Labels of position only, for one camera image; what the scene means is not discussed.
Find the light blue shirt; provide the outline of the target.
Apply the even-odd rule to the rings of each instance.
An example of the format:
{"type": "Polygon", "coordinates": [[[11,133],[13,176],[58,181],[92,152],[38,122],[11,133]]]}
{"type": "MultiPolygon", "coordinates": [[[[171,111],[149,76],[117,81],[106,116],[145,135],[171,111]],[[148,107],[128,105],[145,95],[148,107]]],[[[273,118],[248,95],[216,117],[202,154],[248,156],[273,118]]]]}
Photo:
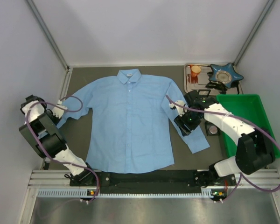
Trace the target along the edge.
{"type": "Polygon", "coordinates": [[[92,168],[120,174],[146,173],[174,164],[169,125],[178,115],[170,100],[183,99],[168,77],[120,70],[116,76],[93,81],[64,101],[68,109],[59,122],[79,119],[92,111],[86,161],[92,168]]]}

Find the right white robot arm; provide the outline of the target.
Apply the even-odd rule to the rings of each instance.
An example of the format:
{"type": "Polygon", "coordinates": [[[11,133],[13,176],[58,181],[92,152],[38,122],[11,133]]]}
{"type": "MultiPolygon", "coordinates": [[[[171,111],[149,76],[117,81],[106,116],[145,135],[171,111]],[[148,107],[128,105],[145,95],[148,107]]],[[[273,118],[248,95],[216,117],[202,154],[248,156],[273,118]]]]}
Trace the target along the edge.
{"type": "Polygon", "coordinates": [[[237,119],[216,99],[188,92],[184,100],[169,103],[177,110],[174,119],[183,136],[190,135],[204,119],[225,133],[236,144],[236,154],[209,166],[208,171],[196,175],[196,180],[206,187],[222,177],[244,173],[250,175],[275,161],[273,143],[267,130],[259,131],[245,121],[237,119]]]}

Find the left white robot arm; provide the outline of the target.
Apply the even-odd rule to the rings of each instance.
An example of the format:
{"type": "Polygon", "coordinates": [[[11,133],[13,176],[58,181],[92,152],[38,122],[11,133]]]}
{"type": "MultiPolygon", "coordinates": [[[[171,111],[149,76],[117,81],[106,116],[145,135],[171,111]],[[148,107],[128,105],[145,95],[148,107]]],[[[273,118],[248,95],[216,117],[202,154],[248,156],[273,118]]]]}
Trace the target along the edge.
{"type": "Polygon", "coordinates": [[[68,109],[58,101],[54,108],[48,109],[48,102],[30,95],[21,104],[20,111],[25,116],[25,123],[19,132],[41,158],[63,164],[69,171],[64,177],[70,180],[70,186],[99,185],[99,179],[89,164],[77,157],[69,148],[67,141],[57,128],[65,112],[78,112],[82,109],[82,101],[77,109],[68,109]]]}

